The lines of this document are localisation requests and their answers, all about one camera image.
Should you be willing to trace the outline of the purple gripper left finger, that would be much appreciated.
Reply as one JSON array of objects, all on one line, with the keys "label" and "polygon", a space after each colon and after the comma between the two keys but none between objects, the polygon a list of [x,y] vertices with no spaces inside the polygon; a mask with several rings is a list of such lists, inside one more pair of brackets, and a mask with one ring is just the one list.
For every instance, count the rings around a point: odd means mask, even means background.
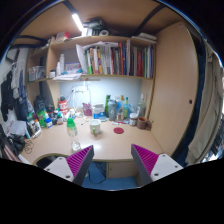
[{"label": "purple gripper left finger", "polygon": [[94,147],[90,145],[68,157],[56,158],[45,171],[81,186],[93,156]]}]

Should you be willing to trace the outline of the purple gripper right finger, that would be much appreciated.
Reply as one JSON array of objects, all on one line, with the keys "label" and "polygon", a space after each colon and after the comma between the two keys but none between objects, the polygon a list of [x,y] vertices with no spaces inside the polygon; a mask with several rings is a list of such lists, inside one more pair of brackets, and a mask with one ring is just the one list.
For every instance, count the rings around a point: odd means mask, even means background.
[{"label": "purple gripper right finger", "polygon": [[140,175],[140,185],[145,186],[182,169],[165,153],[156,154],[136,144],[131,145],[131,155]]}]

